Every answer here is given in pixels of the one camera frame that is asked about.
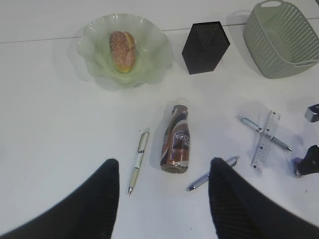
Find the green glass bowl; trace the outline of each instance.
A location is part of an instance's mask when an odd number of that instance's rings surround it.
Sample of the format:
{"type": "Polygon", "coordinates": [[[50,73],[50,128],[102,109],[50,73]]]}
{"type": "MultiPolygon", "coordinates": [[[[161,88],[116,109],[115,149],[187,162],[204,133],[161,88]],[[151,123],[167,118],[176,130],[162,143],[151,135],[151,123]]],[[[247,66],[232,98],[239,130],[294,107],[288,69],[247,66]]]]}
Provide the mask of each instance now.
{"type": "Polygon", "coordinates": [[[150,21],[131,14],[111,14],[89,23],[77,52],[93,77],[112,79],[123,88],[157,82],[172,65],[167,36],[150,21]],[[135,66],[128,73],[119,72],[113,64],[109,37],[115,30],[129,32],[136,42],[135,66]]]}

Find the plastic basket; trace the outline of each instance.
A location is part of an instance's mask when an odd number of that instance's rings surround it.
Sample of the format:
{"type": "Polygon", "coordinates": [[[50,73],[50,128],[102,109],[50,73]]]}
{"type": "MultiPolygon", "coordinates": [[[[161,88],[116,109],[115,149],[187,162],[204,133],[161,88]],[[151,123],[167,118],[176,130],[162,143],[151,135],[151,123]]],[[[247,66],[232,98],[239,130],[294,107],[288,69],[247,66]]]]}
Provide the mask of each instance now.
{"type": "Polygon", "coordinates": [[[247,47],[262,74],[276,79],[299,74],[319,62],[319,38],[293,4],[257,4],[244,29],[247,47]]]}

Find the white pen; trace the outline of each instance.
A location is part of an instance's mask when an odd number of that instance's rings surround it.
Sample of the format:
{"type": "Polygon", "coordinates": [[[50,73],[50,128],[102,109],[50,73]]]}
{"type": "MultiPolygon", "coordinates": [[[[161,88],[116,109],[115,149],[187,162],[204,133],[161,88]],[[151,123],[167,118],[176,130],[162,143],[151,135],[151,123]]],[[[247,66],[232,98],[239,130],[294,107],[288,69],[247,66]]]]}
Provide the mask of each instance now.
{"type": "Polygon", "coordinates": [[[130,195],[131,192],[133,191],[135,184],[136,184],[136,180],[138,178],[139,172],[140,172],[140,168],[141,168],[141,164],[143,161],[143,157],[144,157],[144,151],[146,149],[146,145],[148,143],[148,139],[149,139],[149,135],[150,135],[150,129],[147,128],[144,133],[141,135],[141,139],[140,139],[140,143],[139,143],[139,147],[138,147],[138,153],[136,156],[136,164],[135,167],[133,169],[132,172],[132,176],[131,176],[131,180],[130,180],[130,184],[129,184],[129,190],[128,190],[128,194],[130,195]]]}
{"type": "MultiPolygon", "coordinates": [[[[231,166],[234,167],[238,161],[240,157],[239,156],[235,156],[235,157],[231,157],[229,159],[226,160],[226,163],[231,166]]],[[[201,176],[199,179],[197,179],[195,182],[193,182],[190,187],[187,189],[187,191],[192,191],[195,188],[198,188],[199,186],[203,185],[204,183],[208,182],[209,180],[209,173],[206,173],[205,175],[201,176]]]]}
{"type": "MultiPolygon", "coordinates": [[[[253,130],[257,131],[258,133],[262,133],[263,132],[263,129],[260,128],[259,125],[255,124],[254,122],[252,122],[248,118],[241,118],[240,121],[242,123],[244,123],[245,125],[247,125],[248,127],[252,128],[253,130]]],[[[289,150],[289,151],[293,151],[293,149],[291,147],[289,147],[287,144],[282,142],[280,139],[278,139],[278,138],[276,138],[274,136],[273,137],[269,137],[268,134],[265,134],[265,136],[268,137],[272,142],[274,142],[275,144],[277,144],[281,148],[289,150]]]]}

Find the white table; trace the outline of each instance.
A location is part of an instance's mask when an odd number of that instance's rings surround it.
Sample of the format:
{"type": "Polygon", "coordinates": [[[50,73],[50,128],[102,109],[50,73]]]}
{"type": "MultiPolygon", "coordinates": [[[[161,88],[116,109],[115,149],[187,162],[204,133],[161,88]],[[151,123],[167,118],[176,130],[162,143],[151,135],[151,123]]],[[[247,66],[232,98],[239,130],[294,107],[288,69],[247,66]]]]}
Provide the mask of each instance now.
{"type": "MultiPolygon", "coordinates": [[[[319,32],[319,20],[311,23],[319,32]]],[[[121,91],[93,82],[75,52],[78,38],[0,44],[0,235],[51,208],[112,157],[120,163],[121,186],[114,239],[213,238],[207,186],[185,188],[215,156],[240,155],[235,170],[246,180],[319,225],[319,175],[297,179],[291,166],[319,141],[319,124],[304,118],[319,102],[319,66],[286,79],[264,78],[243,27],[225,27],[231,46],[216,70],[192,76],[180,55],[189,30],[168,31],[176,63],[165,79],[121,91]],[[172,175],[160,170],[160,149],[170,104],[180,97],[189,101],[191,161],[185,174],[172,175]],[[259,138],[237,117],[264,125],[270,109],[282,116],[276,136],[294,152],[273,146],[261,175],[250,168],[259,138]],[[146,127],[149,146],[127,196],[146,127]]]]}
{"type": "MultiPolygon", "coordinates": [[[[143,16],[162,30],[190,28],[193,23],[245,23],[262,0],[2,0],[0,42],[82,35],[82,27],[111,13],[143,16]]],[[[315,0],[289,0],[307,18],[319,17],[315,0]]]]}

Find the white ruler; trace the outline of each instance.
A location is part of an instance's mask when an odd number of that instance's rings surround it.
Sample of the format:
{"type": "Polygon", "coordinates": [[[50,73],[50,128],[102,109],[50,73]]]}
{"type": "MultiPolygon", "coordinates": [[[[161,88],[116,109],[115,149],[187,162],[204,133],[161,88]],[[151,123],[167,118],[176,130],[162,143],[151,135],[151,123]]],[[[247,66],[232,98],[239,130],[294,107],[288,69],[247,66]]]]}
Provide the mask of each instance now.
{"type": "Polygon", "coordinates": [[[251,167],[263,171],[264,164],[267,160],[268,153],[271,147],[271,141],[275,135],[278,124],[280,120],[280,115],[277,112],[271,111],[267,125],[264,128],[264,132],[261,134],[261,139],[257,147],[256,153],[254,155],[253,161],[251,162],[251,167]]]}

